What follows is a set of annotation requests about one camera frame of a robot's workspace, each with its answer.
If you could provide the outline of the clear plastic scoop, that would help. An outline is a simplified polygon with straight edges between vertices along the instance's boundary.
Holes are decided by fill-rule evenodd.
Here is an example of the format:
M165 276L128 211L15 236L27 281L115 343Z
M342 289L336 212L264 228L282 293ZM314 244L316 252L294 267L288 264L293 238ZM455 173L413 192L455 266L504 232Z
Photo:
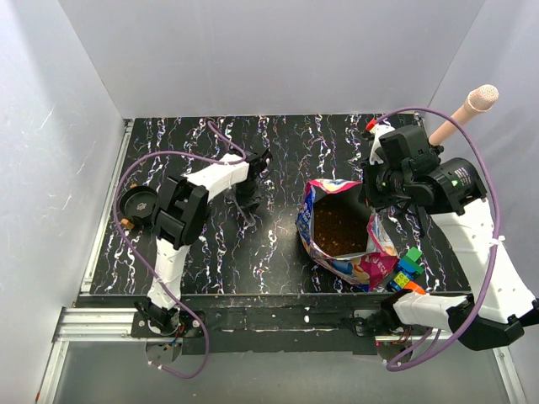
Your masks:
M252 227L255 225L255 220L253 218L253 215L244 207L242 207L238 201L235 193L229 189L227 191L227 200L229 203L234 205L236 207L237 213L239 214L239 217L243 221L243 226L246 228Z

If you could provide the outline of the pink cat food bag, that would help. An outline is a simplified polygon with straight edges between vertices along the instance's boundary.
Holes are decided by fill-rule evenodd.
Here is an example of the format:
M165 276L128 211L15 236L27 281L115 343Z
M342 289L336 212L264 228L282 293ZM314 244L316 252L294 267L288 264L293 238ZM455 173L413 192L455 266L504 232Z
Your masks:
M398 253L361 181L307 181L296 228L309 258L364 292L393 270Z

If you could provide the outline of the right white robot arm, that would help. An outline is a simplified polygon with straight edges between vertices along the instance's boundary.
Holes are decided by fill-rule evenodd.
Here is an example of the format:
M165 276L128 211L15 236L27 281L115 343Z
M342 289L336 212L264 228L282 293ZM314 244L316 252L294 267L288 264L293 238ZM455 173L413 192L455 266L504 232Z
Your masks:
M538 300L524 285L503 242L494 237L494 219L477 169L455 157L442 162L416 125L394 129L370 123L374 136L363 162L366 203L375 210L414 209L442 231L471 286L457 297L400 290L382 303L382 327L400 334L410 325L456 333L467 348L480 351L508 346L538 323Z

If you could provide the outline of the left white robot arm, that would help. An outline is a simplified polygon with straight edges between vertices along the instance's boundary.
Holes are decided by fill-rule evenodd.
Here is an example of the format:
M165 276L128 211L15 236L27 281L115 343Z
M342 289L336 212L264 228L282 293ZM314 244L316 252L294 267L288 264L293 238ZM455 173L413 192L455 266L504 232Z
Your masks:
M255 210L261 200L258 182L273 160L269 150L246 154L235 164L238 150L196 173L167 177L156 191L135 186L120 201L123 216L136 227L151 227L156 238L156 276L137 311L152 332L168 337L180 328L181 278L191 245L198 240L211 212L211 201L231 191L242 212Z

